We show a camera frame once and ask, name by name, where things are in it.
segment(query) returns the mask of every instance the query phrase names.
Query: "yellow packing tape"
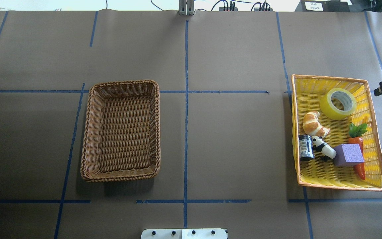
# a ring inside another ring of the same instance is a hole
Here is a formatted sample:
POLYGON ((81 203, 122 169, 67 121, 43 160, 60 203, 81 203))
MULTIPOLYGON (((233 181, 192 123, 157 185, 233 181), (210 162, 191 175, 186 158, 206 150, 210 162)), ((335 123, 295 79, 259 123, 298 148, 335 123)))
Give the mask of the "yellow packing tape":
POLYGON ((356 110, 356 99, 349 91, 341 88, 334 88, 321 98, 319 107, 328 118, 342 120, 356 110), (332 104, 331 99, 339 100, 343 105, 344 110, 337 109, 337 107, 332 104))

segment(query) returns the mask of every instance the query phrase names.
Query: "purple foam cube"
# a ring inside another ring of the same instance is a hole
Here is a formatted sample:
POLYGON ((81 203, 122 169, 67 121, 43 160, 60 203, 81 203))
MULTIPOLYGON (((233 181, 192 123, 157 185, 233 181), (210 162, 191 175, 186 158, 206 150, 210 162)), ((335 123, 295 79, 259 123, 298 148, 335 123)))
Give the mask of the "purple foam cube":
POLYGON ((354 166, 365 162, 358 144, 341 144, 334 148, 337 155, 334 164, 338 167, 354 166))

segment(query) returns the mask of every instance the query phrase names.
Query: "gray table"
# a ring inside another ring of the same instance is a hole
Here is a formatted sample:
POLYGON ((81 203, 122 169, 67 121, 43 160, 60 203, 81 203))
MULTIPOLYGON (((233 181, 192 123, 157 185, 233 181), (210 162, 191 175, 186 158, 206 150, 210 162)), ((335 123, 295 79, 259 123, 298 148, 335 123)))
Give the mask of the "gray table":
POLYGON ((378 87, 382 14, 0 12, 0 238, 382 238, 382 192, 297 185, 291 74, 378 87), (161 171, 87 183, 88 89, 135 79, 160 86, 161 171))

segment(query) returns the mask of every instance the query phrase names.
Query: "toy carrot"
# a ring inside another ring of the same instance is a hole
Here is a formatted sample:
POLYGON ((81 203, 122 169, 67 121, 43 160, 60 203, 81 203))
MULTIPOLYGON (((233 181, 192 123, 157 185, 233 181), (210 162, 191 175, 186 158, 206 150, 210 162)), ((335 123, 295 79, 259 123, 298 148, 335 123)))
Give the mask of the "toy carrot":
MULTIPOLYGON (((363 155, 363 139, 362 135, 366 132, 368 132, 367 124, 361 124, 359 126, 354 125, 351 123, 349 125, 349 144, 358 144, 360 147, 360 151, 362 152, 363 155)), ((359 175, 359 177, 362 180, 365 180, 365 163, 360 163, 358 165, 353 166, 355 174, 359 175)))

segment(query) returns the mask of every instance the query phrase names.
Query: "croissant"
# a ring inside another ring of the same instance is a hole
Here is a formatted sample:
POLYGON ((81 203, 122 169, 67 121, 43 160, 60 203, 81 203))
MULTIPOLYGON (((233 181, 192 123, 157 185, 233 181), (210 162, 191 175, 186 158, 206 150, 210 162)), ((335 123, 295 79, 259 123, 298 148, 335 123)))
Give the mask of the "croissant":
POLYGON ((329 133, 329 128, 323 127, 319 121, 318 117, 320 113, 317 111, 311 111, 304 115, 303 117, 303 130, 307 135, 318 136, 325 138, 329 133))

